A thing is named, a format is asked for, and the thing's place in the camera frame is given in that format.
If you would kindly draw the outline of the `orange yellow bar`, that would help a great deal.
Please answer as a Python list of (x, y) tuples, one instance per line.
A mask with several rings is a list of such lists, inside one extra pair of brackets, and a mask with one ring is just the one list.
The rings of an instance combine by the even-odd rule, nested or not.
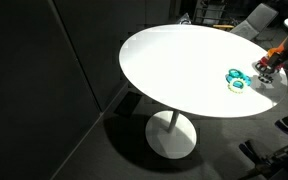
[(222, 29), (233, 29), (235, 26), (233, 25), (219, 25), (219, 24), (214, 24), (214, 28), (222, 28)]

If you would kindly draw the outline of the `grey chair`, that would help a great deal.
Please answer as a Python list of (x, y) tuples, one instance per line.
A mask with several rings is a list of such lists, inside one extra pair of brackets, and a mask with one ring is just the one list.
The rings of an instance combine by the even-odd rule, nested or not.
[(278, 12), (267, 4), (259, 4), (248, 17), (235, 26), (230, 33), (247, 40), (256, 38), (278, 15)]

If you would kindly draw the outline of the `orange rod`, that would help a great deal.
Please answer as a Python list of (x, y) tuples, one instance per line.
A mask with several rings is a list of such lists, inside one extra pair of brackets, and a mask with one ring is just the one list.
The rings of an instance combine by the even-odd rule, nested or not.
[(278, 53), (280, 54), (283, 50), (284, 50), (284, 44), (285, 42), (287, 41), (287, 38), (286, 37), (278, 47), (273, 47), (273, 48), (270, 48), (268, 51), (267, 51), (267, 56), (268, 57), (271, 57), (274, 53)]

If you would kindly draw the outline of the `white table pedestal base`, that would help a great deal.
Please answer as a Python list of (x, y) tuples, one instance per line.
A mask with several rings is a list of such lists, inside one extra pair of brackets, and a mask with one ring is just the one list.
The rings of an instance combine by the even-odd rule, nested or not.
[(177, 110), (155, 113), (146, 124), (145, 136), (149, 146), (168, 159), (188, 156), (197, 142), (193, 124)]

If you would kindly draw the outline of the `black white striped base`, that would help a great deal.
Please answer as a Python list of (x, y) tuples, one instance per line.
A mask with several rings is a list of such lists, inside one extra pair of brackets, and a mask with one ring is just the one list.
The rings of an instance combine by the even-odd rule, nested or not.
[(274, 74), (277, 73), (276, 69), (270, 69), (268, 66), (265, 66), (261, 63), (257, 63), (255, 65), (255, 68), (261, 73), (261, 74)]

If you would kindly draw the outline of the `black clamp tool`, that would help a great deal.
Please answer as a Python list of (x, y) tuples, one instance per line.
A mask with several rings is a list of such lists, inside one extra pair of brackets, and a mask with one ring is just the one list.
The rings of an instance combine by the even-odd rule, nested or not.
[[(277, 120), (275, 126), (288, 135), (288, 116)], [(241, 143), (239, 149), (254, 163), (254, 167), (238, 180), (250, 180), (259, 175), (266, 180), (288, 180), (288, 145), (262, 157), (255, 151), (250, 140)]]

